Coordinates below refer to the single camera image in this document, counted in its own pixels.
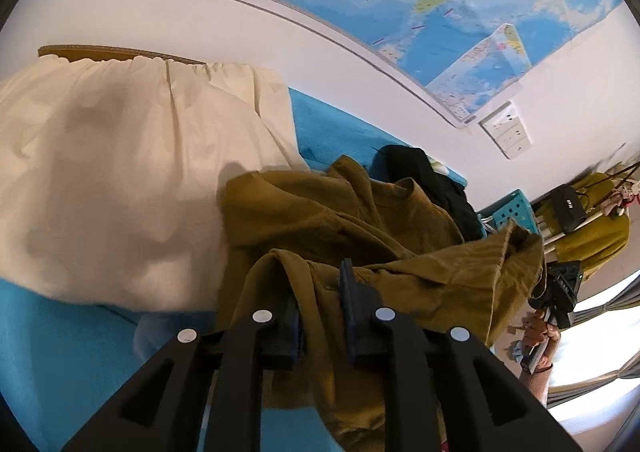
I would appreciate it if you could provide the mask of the person's right hand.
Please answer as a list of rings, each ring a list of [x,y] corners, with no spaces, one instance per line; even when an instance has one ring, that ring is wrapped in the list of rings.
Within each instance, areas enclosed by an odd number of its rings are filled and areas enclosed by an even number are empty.
[[[546,310],[538,309],[524,319],[521,360],[522,369],[528,374],[548,370],[561,339],[559,328],[551,322]]]

